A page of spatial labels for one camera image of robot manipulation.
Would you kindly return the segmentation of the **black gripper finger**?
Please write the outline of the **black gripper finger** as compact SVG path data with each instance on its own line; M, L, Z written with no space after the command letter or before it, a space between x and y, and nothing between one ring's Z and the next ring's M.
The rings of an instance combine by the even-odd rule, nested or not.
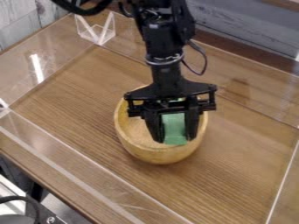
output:
M144 121L150 130L153 139L161 143L165 140L165 128L162 123L162 117L155 111L144 112Z
M185 121L186 121L186 135L189 140L191 141L198 136L198 128L199 128L199 110L197 107L189 107L185 113Z

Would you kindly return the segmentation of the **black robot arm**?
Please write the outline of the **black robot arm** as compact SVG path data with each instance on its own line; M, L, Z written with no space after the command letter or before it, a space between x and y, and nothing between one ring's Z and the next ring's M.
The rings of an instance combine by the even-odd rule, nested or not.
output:
M182 74L195 21L186 0L120 0L119 10L135 20L146 46L154 82L124 94L127 115L144 120L159 144L183 145L198 136L201 116L217 108L218 87Z

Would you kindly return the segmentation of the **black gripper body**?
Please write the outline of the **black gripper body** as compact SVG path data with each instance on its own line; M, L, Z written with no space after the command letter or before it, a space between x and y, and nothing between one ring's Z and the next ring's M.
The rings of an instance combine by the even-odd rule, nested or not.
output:
M124 94L130 117L146 117L147 109L177 113L195 107L198 114L217 109L217 85L186 79L179 62L151 65L151 70L154 82Z

